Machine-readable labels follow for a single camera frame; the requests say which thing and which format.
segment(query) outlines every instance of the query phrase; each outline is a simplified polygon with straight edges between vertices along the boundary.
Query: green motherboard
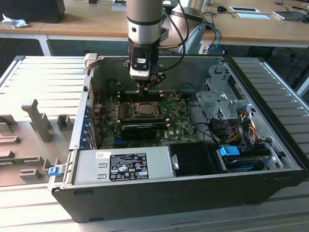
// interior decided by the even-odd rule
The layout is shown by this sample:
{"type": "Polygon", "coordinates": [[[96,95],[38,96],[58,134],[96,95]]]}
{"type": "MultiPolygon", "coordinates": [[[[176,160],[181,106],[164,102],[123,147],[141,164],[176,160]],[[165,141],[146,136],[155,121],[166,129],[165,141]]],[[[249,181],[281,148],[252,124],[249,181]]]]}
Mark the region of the green motherboard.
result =
{"type": "MultiPolygon", "coordinates": [[[[117,97],[109,97],[102,104],[97,134],[100,138],[100,149],[130,148],[130,147],[151,147],[166,146],[169,143],[197,142],[198,138],[193,126],[187,116],[187,103],[180,94],[165,94],[160,101],[149,102],[121,102],[117,97]],[[121,134],[121,125],[124,120],[134,120],[136,112],[134,106],[152,106],[157,119],[167,120],[168,126],[156,130],[156,136],[147,139],[124,140],[121,134]]],[[[152,117],[150,114],[142,113],[140,116],[152,117]]]]}

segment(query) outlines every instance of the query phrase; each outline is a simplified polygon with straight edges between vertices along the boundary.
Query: desk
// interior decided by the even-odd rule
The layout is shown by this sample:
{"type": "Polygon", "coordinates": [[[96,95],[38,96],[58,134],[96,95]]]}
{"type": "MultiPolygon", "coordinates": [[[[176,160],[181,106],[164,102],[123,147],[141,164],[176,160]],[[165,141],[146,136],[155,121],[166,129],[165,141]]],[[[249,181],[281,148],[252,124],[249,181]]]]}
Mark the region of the desk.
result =
{"type": "MultiPolygon", "coordinates": [[[[43,53],[52,55],[49,40],[93,40],[127,41],[126,13],[111,11],[114,4],[88,1],[64,0],[66,15],[58,24],[30,22],[30,27],[9,29],[0,26],[0,37],[25,38],[39,40],[43,53]]],[[[217,0],[229,11],[229,6],[255,7],[261,13],[284,11],[285,8],[274,4],[274,0],[217,0]]],[[[287,6],[306,6],[305,3],[285,0],[287,6]]],[[[218,14],[214,18],[216,28],[222,34],[221,44],[260,45],[281,47],[307,47],[309,45],[309,25],[301,22],[280,21],[275,15],[268,15],[270,20],[244,19],[234,14],[218,14]]],[[[203,45],[208,45],[214,38],[213,31],[206,31],[203,45]]]]}
{"type": "MultiPolygon", "coordinates": [[[[271,14],[273,11],[285,11],[282,6],[275,5],[274,0],[217,0],[227,10],[234,7],[257,8],[260,14],[271,14]]],[[[291,10],[292,6],[305,7],[307,4],[297,1],[285,0],[284,4],[291,10]]],[[[204,7],[202,11],[217,12],[217,4],[204,7]]],[[[217,14],[213,19],[216,28],[222,34],[220,44],[226,45],[255,45],[255,46],[277,46],[277,47],[308,47],[309,25],[297,21],[281,21],[275,15],[267,15],[269,19],[241,18],[237,14],[217,14]]],[[[205,18],[211,22],[211,17],[205,14],[205,18]]],[[[203,42],[213,39],[213,33],[205,32],[203,42]]]]}

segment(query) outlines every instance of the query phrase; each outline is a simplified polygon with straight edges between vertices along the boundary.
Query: black computer case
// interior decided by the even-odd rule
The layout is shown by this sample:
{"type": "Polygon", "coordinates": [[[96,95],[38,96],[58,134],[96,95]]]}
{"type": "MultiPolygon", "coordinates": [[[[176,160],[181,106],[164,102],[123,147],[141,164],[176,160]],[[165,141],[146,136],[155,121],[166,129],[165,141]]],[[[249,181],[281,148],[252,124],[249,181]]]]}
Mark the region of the black computer case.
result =
{"type": "Polygon", "coordinates": [[[0,12],[13,19],[58,23],[65,6],[63,0],[1,0],[0,12]]]}

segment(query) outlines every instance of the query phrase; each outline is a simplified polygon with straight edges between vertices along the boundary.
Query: power supply label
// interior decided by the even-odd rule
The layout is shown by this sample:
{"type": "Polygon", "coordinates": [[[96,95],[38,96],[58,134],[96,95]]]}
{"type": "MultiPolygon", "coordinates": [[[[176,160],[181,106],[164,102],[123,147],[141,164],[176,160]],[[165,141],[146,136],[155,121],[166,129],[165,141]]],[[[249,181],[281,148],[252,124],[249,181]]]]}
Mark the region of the power supply label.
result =
{"type": "Polygon", "coordinates": [[[139,180],[148,179],[146,153],[111,155],[110,180],[139,180]]]}

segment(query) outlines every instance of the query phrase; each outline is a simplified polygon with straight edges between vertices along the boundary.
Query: motherboard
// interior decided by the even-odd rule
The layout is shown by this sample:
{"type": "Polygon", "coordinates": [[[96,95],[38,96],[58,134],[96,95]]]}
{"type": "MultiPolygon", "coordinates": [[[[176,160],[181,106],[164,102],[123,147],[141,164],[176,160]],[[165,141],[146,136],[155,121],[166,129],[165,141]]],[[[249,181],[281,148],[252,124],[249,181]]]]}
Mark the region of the motherboard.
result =
{"type": "Polygon", "coordinates": [[[100,149],[167,146],[197,142],[180,93],[149,95],[118,93],[96,108],[100,149]]]}

